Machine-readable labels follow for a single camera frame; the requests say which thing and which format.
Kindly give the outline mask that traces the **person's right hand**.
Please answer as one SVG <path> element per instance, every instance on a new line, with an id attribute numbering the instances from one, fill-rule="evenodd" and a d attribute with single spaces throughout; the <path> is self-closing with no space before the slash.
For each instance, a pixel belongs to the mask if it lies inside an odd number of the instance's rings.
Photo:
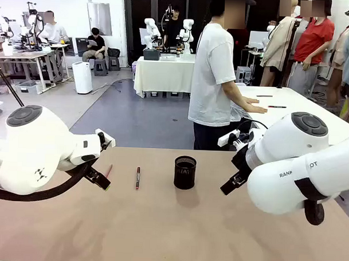
<path id="1" fill-rule="evenodd" d="M 249 112 L 249 113 L 266 113 L 268 111 L 263 107 L 249 105 L 249 104 L 245 107 L 245 110 L 246 112 Z"/>

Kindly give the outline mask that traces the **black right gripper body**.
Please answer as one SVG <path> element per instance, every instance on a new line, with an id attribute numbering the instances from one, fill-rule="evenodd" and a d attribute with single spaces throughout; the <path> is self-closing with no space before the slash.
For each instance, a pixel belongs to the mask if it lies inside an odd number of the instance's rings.
<path id="1" fill-rule="evenodd" d="M 248 151 L 248 145 L 246 144 L 241 148 L 232 158 L 233 165 L 237 168 L 235 177 L 240 179 L 247 179 L 250 175 L 250 167 L 246 162 L 246 152 Z"/>

